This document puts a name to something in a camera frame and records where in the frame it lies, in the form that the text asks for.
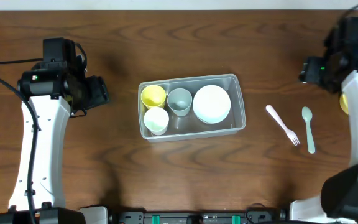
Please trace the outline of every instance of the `spoon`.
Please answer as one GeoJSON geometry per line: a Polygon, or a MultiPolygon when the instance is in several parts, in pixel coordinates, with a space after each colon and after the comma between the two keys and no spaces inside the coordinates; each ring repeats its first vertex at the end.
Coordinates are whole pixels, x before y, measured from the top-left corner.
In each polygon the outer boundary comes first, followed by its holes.
{"type": "Polygon", "coordinates": [[[311,110],[304,106],[302,108],[302,118],[304,119],[306,123],[306,134],[308,137],[308,150],[309,153],[313,154],[316,152],[316,148],[314,147],[314,141],[313,141],[313,135],[311,134],[311,128],[310,128],[310,121],[313,115],[311,114],[311,110]]]}

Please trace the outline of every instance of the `wood grain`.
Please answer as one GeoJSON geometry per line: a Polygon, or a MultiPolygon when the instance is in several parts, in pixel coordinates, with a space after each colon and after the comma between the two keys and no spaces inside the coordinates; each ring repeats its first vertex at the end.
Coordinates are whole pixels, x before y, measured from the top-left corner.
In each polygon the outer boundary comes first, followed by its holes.
{"type": "MultiPolygon", "coordinates": [[[[63,183],[67,207],[96,203],[147,210],[277,207],[319,194],[347,167],[348,117],[338,96],[298,83],[304,59],[339,11],[0,12],[0,60],[42,56],[42,39],[81,43],[88,74],[101,75],[112,102],[69,120],[63,183]],[[150,144],[137,118],[140,83],[234,73],[247,126],[233,136],[150,144]],[[292,146],[265,112],[271,104],[302,145],[292,146]],[[301,109],[313,112],[308,153],[301,109]]],[[[1,65],[12,85],[32,64],[1,65]]],[[[0,212],[19,168],[21,103],[0,85],[0,212]]]]}

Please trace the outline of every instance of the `gray bin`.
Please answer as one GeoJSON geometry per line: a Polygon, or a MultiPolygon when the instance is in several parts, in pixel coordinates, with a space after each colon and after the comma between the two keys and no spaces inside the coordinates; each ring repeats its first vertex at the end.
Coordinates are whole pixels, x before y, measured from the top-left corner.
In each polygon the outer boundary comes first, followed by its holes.
{"type": "Polygon", "coordinates": [[[150,142],[179,141],[195,138],[207,138],[235,134],[246,126],[246,114],[244,101],[242,99],[239,80],[233,74],[208,75],[202,77],[177,78],[171,80],[160,80],[153,82],[143,82],[139,85],[138,92],[138,112],[140,133],[144,139],[150,142]],[[196,92],[206,85],[217,85],[222,87],[230,96],[231,109],[225,120],[217,124],[206,124],[200,121],[193,111],[193,105],[188,115],[184,117],[176,116],[168,107],[165,101],[164,109],[168,112],[170,120],[167,132],[161,136],[153,135],[144,125],[143,117],[147,108],[143,105],[140,94],[149,85],[159,85],[168,94],[176,88],[188,90],[194,97],[196,92]]]}

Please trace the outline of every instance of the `fork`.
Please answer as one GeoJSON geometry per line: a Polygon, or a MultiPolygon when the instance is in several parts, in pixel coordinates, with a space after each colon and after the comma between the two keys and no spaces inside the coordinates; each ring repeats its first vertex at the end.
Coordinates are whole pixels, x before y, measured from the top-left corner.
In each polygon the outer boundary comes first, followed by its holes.
{"type": "Polygon", "coordinates": [[[277,114],[277,112],[274,110],[272,105],[267,105],[266,106],[266,110],[268,113],[270,113],[270,115],[272,115],[272,117],[274,118],[274,120],[277,121],[277,123],[284,129],[285,134],[287,134],[288,138],[290,138],[291,142],[297,146],[300,144],[298,137],[296,136],[295,132],[289,130],[284,122],[281,120],[280,116],[277,114]]]}

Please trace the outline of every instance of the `yellow object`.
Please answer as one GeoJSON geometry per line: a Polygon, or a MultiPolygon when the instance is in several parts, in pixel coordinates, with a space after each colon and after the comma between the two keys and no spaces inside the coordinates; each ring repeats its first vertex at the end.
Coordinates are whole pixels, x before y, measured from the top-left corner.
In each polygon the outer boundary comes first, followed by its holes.
{"type": "Polygon", "coordinates": [[[342,94],[341,97],[339,98],[339,104],[341,105],[342,110],[346,114],[349,114],[349,110],[347,109],[347,99],[345,94],[342,94]]]}
{"type": "Polygon", "coordinates": [[[158,85],[149,85],[144,88],[140,94],[142,103],[147,107],[147,109],[153,107],[164,108],[166,97],[167,95],[165,94],[165,90],[158,85]]]}

